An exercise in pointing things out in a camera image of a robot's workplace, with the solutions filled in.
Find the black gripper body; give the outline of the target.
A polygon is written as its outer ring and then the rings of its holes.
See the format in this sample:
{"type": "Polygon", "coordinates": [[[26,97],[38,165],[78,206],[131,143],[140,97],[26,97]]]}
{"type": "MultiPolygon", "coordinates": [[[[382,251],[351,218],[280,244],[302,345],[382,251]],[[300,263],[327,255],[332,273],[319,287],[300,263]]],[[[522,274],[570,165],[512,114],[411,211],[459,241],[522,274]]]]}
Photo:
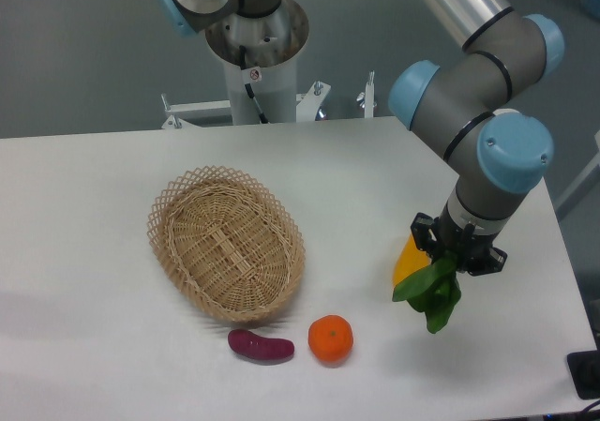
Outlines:
{"type": "Polygon", "coordinates": [[[457,271],[468,273],[468,260],[484,253],[487,248],[493,247],[493,242],[498,236],[476,234],[474,225],[468,224],[461,229],[450,217],[438,217],[439,236],[443,244],[441,255],[428,255],[431,260],[437,262],[446,252],[456,256],[457,271]]]}

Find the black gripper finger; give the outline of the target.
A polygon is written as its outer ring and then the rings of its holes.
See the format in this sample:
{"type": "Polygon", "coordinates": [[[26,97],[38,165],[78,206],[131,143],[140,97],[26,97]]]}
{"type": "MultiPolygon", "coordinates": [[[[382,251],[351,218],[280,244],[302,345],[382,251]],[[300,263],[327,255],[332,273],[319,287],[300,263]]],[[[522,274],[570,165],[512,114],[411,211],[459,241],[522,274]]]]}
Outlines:
{"type": "Polygon", "coordinates": [[[507,254],[495,247],[487,248],[483,254],[468,260],[468,273],[479,277],[499,273],[507,260],[507,254]]]}
{"type": "Polygon", "coordinates": [[[411,224],[411,234],[418,250],[427,255],[441,255],[443,243],[438,239],[439,219],[418,212],[411,224]]]}

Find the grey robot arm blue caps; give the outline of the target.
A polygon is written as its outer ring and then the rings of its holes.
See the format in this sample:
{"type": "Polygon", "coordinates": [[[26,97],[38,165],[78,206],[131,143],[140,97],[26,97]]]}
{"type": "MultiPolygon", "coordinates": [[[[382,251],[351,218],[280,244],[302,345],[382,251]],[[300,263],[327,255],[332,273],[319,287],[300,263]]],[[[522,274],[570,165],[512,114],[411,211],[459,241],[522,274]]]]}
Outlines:
{"type": "MultiPolygon", "coordinates": [[[[183,36],[204,33],[222,62],[237,125],[297,122],[295,58],[308,19],[293,0],[158,0],[183,36]]],[[[442,69],[423,60],[404,70],[388,97],[392,114],[458,176],[442,213],[417,215],[411,231],[431,258],[457,255],[473,276],[499,272],[494,239],[542,179],[554,153],[537,119],[503,106],[562,61],[557,24],[521,16],[507,0],[424,0],[461,47],[442,69]]]]}

